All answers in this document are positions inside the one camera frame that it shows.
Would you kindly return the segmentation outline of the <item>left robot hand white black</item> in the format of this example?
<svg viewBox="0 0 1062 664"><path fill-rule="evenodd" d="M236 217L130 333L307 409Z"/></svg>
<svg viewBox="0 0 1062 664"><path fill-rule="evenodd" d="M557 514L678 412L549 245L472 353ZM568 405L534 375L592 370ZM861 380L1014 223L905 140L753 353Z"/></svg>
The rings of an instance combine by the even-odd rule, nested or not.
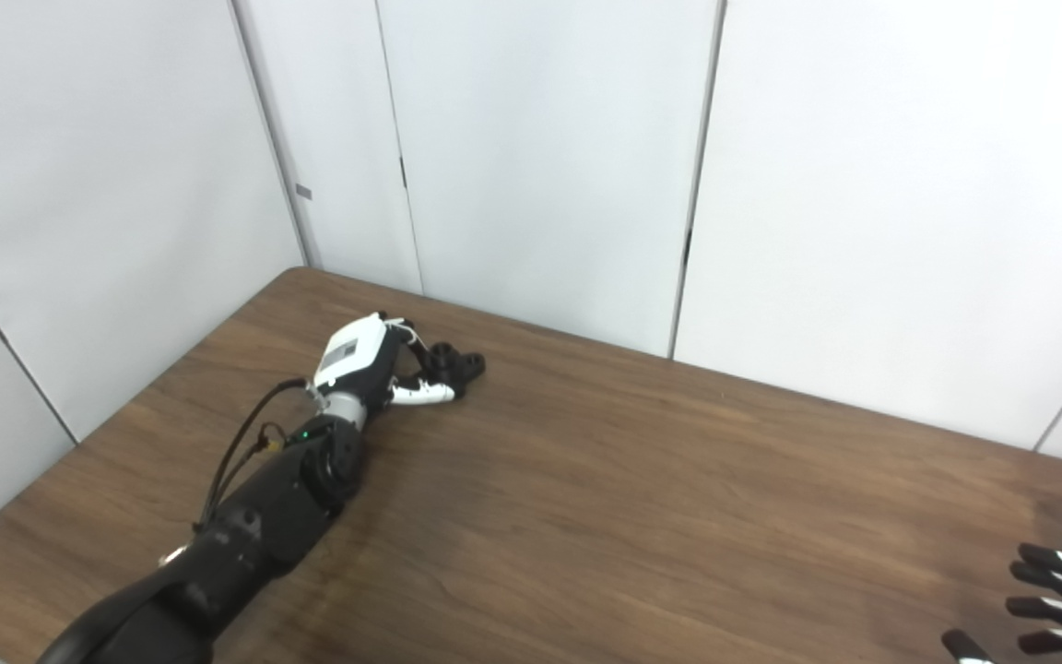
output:
<svg viewBox="0 0 1062 664"><path fill-rule="evenodd" d="M342 420L388 405L433 405L464 398L459 381L431 375L431 350L406 318L366 314L329 338L316 373L319 411Z"/></svg>

